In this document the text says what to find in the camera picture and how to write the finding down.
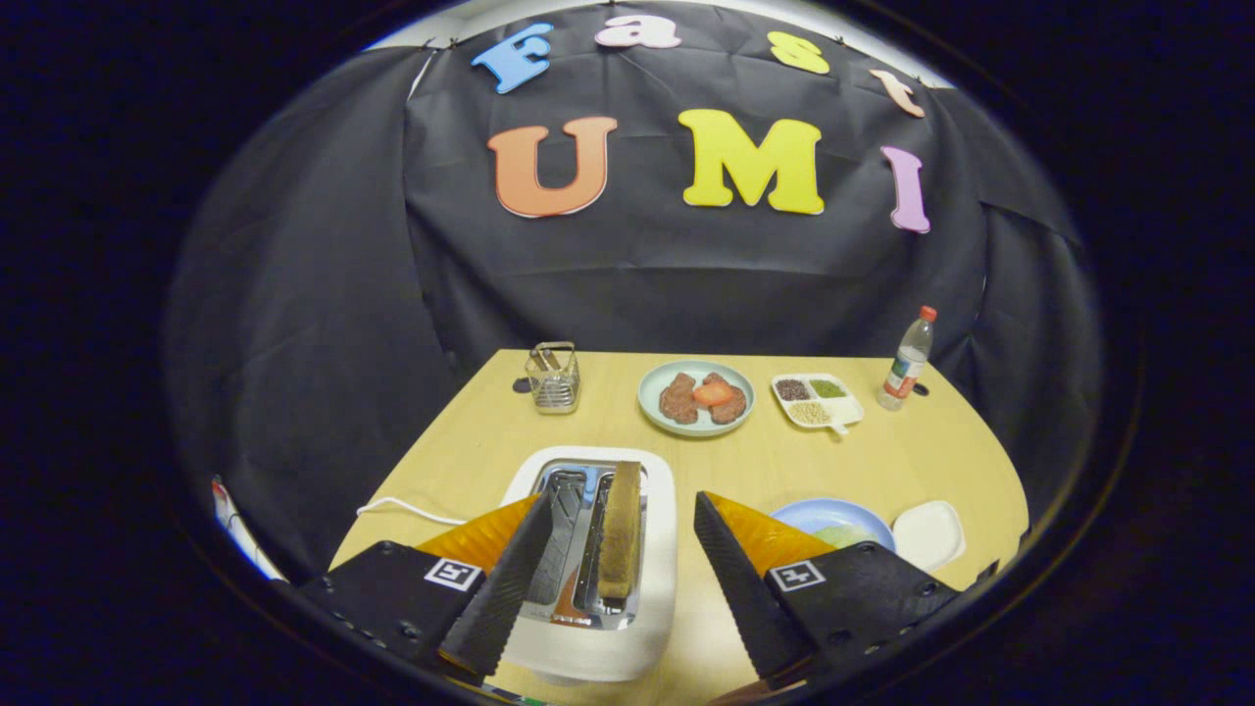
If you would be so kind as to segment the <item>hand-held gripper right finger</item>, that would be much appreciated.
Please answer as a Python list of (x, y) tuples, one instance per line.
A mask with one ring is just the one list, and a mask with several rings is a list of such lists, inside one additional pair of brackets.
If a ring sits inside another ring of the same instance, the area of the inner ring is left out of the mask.
[(875, 540), (833, 548), (712, 492), (694, 530), (754, 671), (771, 687), (827, 681), (897, 655), (959, 589)]

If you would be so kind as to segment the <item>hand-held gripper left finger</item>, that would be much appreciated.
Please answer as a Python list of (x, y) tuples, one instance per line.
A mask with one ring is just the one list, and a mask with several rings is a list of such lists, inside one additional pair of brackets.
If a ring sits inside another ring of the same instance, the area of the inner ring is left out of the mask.
[(496, 672), (552, 530), (551, 493), (533, 493), (420, 545), (378, 540), (295, 591), (371, 651), (482, 680)]

